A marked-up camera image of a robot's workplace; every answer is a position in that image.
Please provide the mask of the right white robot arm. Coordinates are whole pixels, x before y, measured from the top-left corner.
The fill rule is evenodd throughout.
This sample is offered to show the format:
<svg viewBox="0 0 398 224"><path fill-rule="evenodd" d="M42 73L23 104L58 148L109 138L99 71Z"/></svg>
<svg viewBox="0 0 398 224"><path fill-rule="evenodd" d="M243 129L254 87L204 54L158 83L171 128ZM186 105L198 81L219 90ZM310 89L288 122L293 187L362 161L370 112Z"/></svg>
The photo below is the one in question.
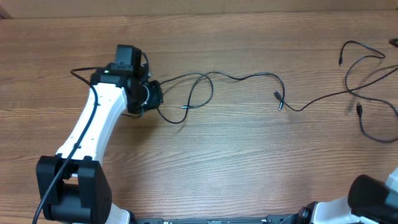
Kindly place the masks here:
<svg viewBox="0 0 398 224"><path fill-rule="evenodd" d="M346 197L313 202L296 214L294 223L397 224L397 170L385 182L368 175L358 176Z"/></svg>

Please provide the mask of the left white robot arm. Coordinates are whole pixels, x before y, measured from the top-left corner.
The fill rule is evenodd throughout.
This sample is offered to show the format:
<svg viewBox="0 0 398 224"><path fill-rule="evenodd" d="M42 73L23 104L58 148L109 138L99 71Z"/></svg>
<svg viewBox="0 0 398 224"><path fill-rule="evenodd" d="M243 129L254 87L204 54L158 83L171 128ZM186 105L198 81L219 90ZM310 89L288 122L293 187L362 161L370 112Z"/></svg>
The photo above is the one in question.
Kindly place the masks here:
<svg viewBox="0 0 398 224"><path fill-rule="evenodd" d="M132 45L118 45L113 63L91 68L86 105L73 131L53 156L36 165L39 216L62 223L136 223L134 214L114 204L102 164L116 122L128 112L140 118L162 104L162 90L150 79L147 56Z"/></svg>

